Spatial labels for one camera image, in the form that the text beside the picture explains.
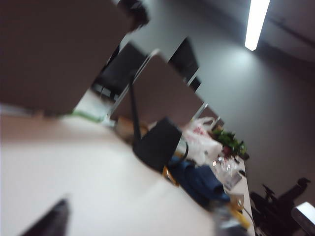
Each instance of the blue cloth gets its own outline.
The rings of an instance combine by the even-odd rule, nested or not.
[[[171,161],[177,160],[178,157],[174,156]],[[217,180],[209,166],[195,168],[193,163],[183,161],[168,169],[182,188],[202,207],[205,207],[210,200],[230,201],[223,190],[223,185]]]

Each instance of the hair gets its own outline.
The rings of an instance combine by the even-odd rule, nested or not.
[[[136,23],[141,27],[149,22],[149,16],[146,8],[138,0],[120,0],[119,4],[123,6],[126,12],[134,18]]]

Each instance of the computer screen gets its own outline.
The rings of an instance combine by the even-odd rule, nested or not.
[[[185,38],[168,61],[188,82],[199,68],[189,38]]]
[[[129,83],[130,73],[137,71],[145,59],[146,56],[129,42],[97,77],[96,83],[120,95]]]

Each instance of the ceiling light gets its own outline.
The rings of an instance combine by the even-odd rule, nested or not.
[[[245,47],[251,51],[257,48],[269,2],[270,0],[251,0],[245,39]]]

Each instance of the desk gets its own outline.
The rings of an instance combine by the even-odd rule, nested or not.
[[[246,179],[237,188],[250,210]],[[65,195],[69,236],[215,235],[211,213],[144,166],[111,128],[1,116],[1,235],[21,234]]]

